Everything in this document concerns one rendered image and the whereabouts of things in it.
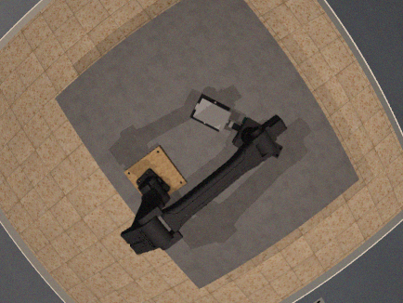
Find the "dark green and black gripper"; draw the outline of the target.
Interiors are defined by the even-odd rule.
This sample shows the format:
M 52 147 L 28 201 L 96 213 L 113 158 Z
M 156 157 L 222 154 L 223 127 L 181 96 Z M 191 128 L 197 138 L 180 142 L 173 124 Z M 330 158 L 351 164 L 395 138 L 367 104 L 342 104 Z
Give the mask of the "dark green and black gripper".
M 242 125 L 240 126 L 240 129 L 238 130 L 236 136 L 232 140 L 232 143 L 236 147 L 240 147 L 243 144 L 243 141 L 245 140 L 245 135 L 254 127 L 258 126 L 259 128 L 262 129 L 261 124 L 257 123 L 255 120 L 247 117 L 244 117 L 242 121 Z

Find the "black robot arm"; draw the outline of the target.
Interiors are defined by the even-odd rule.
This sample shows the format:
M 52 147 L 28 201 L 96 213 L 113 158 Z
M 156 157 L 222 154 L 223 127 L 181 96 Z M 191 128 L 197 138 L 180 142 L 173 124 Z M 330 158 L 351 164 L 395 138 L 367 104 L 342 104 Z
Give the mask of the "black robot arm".
M 177 202 L 166 208 L 164 207 L 170 200 L 167 193 L 170 186 L 149 168 L 136 181 L 138 189 L 142 193 L 142 200 L 132 224 L 134 227 L 131 226 L 122 231 L 121 237 L 130 244 L 137 255 L 157 248 L 167 250 L 183 238 L 179 229 L 184 223 L 217 195 L 267 158 L 274 156 L 278 159 L 283 147 L 275 141 L 277 136 L 286 129 L 286 125 L 277 115 L 263 123 L 262 129 L 258 126 L 254 127 L 248 132 L 248 135 L 246 134 L 244 144 L 228 161 Z M 158 219 L 159 216 L 173 231 L 164 227 Z M 152 241 L 151 244 L 150 241 Z

